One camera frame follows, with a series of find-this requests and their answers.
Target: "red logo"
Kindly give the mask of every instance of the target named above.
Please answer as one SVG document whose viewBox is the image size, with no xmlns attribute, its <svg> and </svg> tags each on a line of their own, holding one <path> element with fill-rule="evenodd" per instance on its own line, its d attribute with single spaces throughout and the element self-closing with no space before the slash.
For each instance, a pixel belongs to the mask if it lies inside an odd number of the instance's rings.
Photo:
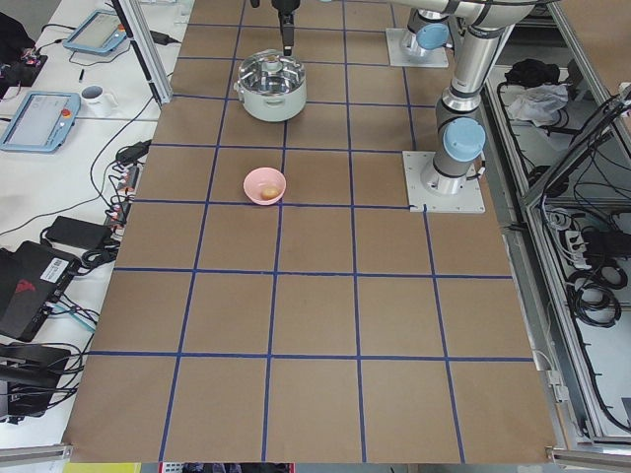
<svg viewBox="0 0 631 473">
<path fill-rule="evenodd" d="M 35 286 L 26 279 L 21 279 L 18 282 L 18 286 L 16 286 L 16 294 L 25 293 L 26 291 L 35 292 Z"/>
</svg>

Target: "pot handle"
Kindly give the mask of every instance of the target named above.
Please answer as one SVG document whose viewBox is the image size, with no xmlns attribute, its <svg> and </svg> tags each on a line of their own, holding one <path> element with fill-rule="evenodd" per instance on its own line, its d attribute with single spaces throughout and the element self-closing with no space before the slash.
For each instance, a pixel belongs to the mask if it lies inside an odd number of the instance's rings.
<svg viewBox="0 0 631 473">
<path fill-rule="evenodd" d="M 267 106 L 271 108 L 276 108 L 278 106 L 282 106 L 285 103 L 285 99 L 274 99 L 273 101 L 263 101 Z"/>
<path fill-rule="evenodd" d="M 242 90 L 242 88 L 240 87 L 239 82 L 235 82 L 233 84 L 233 89 L 235 90 L 235 92 L 237 93 L 237 95 L 239 96 L 239 101 L 241 103 L 244 103 L 245 99 L 244 99 L 244 91 Z"/>
</svg>

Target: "cooking pot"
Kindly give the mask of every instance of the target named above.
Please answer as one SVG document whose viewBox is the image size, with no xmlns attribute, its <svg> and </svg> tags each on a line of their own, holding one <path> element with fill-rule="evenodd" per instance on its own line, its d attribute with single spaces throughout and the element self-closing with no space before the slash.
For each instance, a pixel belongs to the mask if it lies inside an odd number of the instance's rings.
<svg viewBox="0 0 631 473">
<path fill-rule="evenodd" d="M 257 52 L 239 68 L 235 90 L 245 110 L 263 121 L 284 121 L 307 102 L 305 66 L 275 49 Z"/>
</svg>

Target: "tablet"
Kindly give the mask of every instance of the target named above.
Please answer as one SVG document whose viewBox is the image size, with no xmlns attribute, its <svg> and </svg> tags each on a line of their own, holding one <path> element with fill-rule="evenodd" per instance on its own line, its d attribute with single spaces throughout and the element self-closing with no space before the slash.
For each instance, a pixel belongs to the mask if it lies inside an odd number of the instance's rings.
<svg viewBox="0 0 631 473">
<path fill-rule="evenodd" d="M 78 94 L 31 91 L 0 138 L 0 150 L 52 153 L 64 142 L 81 107 Z"/>
<path fill-rule="evenodd" d="M 114 12 L 96 10 L 64 39 L 63 45 L 72 51 L 106 55 L 126 37 L 125 29 Z"/>
</svg>

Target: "white table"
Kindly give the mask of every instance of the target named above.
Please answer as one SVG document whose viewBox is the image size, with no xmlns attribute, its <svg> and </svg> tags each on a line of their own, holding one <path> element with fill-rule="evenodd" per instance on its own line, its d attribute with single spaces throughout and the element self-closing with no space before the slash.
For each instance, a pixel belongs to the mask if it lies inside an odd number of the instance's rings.
<svg viewBox="0 0 631 473">
<path fill-rule="evenodd" d="M 30 217 L 68 207 L 97 193 L 90 185 L 89 170 L 96 154 L 124 124 L 124 120 L 78 119 L 66 142 L 53 154 L 0 152 L 0 233 Z M 119 148 L 153 136 L 155 121 L 131 123 L 107 147 L 95 166 L 94 176 L 101 182 L 103 171 Z M 105 196 L 113 191 L 109 184 Z M 105 203 L 96 200 L 61 215 L 101 224 Z M 22 241 L 38 241 L 39 232 L 56 216 L 42 217 L 23 229 L 0 236 L 0 246 L 15 250 Z M 81 254 L 81 250 L 59 247 Z M 66 294 L 77 304 L 99 311 L 105 297 L 113 264 L 102 266 L 90 275 L 75 278 Z M 83 348 L 90 332 L 72 318 L 49 318 L 34 343 L 66 342 Z M 14 340 L 0 336 L 0 343 Z M 41 418 L 26 418 L 19 425 L 0 424 L 0 448 L 42 446 L 59 443 L 66 428 L 74 397 L 46 412 Z"/>
<path fill-rule="evenodd" d="M 99 0 L 63 0 L 50 23 L 57 23 L 71 27 L 79 26 L 88 16 L 97 9 L 103 7 L 104 2 Z M 142 11 L 153 31 L 165 33 L 171 37 L 182 40 L 186 23 L 185 17 L 180 14 L 181 6 L 177 3 L 143 4 Z M 71 32 L 60 27 L 48 27 L 37 40 L 36 46 L 49 44 L 56 39 L 65 38 Z M 96 61 L 108 61 L 119 52 L 125 51 L 116 57 L 111 63 L 81 66 L 69 62 L 72 51 L 62 44 L 52 44 L 42 50 L 42 54 L 48 56 L 39 76 L 31 88 L 11 88 L 7 91 L 5 99 L 0 101 L 0 115 L 13 116 L 24 96 L 29 90 L 47 92 L 74 92 L 81 91 L 91 85 L 99 85 L 116 97 L 118 107 L 108 117 L 109 119 L 130 119 L 137 113 L 142 104 L 151 96 L 151 91 L 136 58 L 130 41 L 126 39 L 117 49 L 107 56 L 75 53 L 72 60 L 81 64 L 92 64 Z M 179 53 L 179 44 L 156 45 L 160 58 L 167 74 L 173 72 Z M 79 82 L 82 69 L 83 81 Z M 79 117 L 95 118 L 89 107 L 83 104 L 79 111 Z M 160 108 L 156 103 L 151 103 L 147 110 L 139 117 L 144 120 L 157 120 L 160 116 Z"/>
</svg>

